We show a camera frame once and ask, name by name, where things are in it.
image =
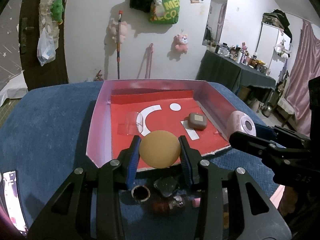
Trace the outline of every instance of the white circle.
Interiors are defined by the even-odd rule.
[[[172,103],[170,105],[170,109],[173,110],[173,111],[180,111],[181,106],[179,104],[177,104],[177,103]]]

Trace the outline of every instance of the curtain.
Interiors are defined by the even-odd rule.
[[[227,10],[227,4],[224,3],[224,4],[222,4],[221,9],[220,9],[218,27],[217,27],[217,34],[216,34],[216,38],[215,38],[216,42],[220,41],[222,28],[223,28],[223,23],[224,23],[224,18],[226,16],[226,10]]]
[[[303,20],[300,44],[285,98],[295,111],[297,131],[310,135],[308,81],[320,76],[320,40],[313,34],[311,23]]]

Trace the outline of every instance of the blue bed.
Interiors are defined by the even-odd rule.
[[[210,85],[255,123],[264,124],[230,90],[217,83]],[[0,129],[0,171],[18,171],[20,201],[28,227],[75,168],[96,168],[85,151],[101,86],[102,82],[84,82],[32,90]],[[278,186],[272,181],[273,172],[249,154],[230,149],[209,160],[226,169],[244,167],[269,197]],[[136,183],[150,183],[159,171],[148,172],[139,174]],[[130,198],[125,192],[120,195],[126,240],[193,239],[197,209],[187,207],[188,215],[154,220],[145,207]]]

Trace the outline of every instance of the brown ball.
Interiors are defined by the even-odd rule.
[[[142,138],[139,153],[150,167],[163,169],[176,162],[180,155],[178,138],[168,131],[153,131]]]

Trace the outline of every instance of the pink cap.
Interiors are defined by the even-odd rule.
[[[200,200],[201,200],[200,197],[193,199],[193,200],[192,200],[192,206],[193,206],[193,207],[199,207],[199,206],[200,206]]]

